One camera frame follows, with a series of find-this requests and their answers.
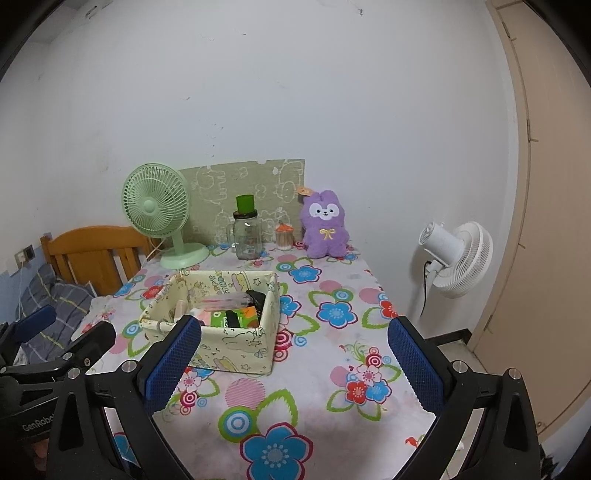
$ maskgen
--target fan base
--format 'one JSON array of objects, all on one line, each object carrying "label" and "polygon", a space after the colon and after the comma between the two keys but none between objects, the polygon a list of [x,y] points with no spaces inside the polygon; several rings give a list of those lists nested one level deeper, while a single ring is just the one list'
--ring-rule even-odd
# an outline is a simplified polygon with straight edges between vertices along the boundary
[{"label": "fan base", "polygon": [[160,258],[162,268],[180,270],[201,263],[209,256],[209,249],[202,244],[184,244],[184,253],[178,254],[174,247],[167,248]]}]

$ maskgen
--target blue gripper pad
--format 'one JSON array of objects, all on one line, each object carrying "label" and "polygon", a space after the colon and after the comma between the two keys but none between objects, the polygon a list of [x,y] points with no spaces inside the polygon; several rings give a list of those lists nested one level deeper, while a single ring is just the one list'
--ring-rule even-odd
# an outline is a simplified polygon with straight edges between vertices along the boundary
[{"label": "blue gripper pad", "polygon": [[443,381],[400,320],[388,326],[388,344],[421,406],[435,415],[443,411]]},{"label": "blue gripper pad", "polygon": [[45,305],[27,318],[19,320],[12,334],[12,341],[15,343],[28,342],[38,333],[45,330],[56,321],[56,310],[51,305]]},{"label": "blue gripper pad", "polygon": [[144,408],[148,414],[166,407],[200,342],[201,325],[191,318],[146,379]]}]

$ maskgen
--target fabric storage box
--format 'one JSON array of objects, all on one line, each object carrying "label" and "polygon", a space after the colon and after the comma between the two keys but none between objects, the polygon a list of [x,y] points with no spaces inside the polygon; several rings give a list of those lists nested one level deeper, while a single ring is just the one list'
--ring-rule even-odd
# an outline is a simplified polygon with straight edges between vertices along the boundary
[{"label": "fabric storage box", "polygon": [[144,310],[139,323],[149,340],[162,340],[174,327],[174,309],[186,300],[189,310],[199,298],[217,293],[256,290],[267,295],[257,328],[202,326],[202,338],[190,365],[226,372],[269,374],[273,363],[280,303],[277,275],[270,271],[181,270]]}]

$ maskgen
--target white wall-mounted fan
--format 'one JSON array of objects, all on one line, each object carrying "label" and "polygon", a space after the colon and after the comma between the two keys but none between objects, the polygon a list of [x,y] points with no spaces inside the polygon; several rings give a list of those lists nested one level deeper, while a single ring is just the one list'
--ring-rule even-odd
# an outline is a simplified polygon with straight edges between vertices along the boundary
[{"label": "white wall-mounted fan", "polygon": [[476,222],[468,222],[452,233],[429,223],[418,239],[434,260],[425,267],[425,302],[431,286],[456,299],[474,288],[491,264],[491,235]]}]

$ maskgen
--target purple plush toy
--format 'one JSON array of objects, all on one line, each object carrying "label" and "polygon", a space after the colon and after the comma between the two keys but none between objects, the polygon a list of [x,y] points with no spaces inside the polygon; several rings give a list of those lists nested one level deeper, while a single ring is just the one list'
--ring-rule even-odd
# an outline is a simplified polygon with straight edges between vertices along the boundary
[{"label": "purple plush toy", "polygon": [[325,190],[304,197],[300,220],[306,229],[304,244],[308,247],[308,257],[322,258],[328,254],[339,258],[347,254],[349,232],[345,230],[345,210],[335,192]]}]

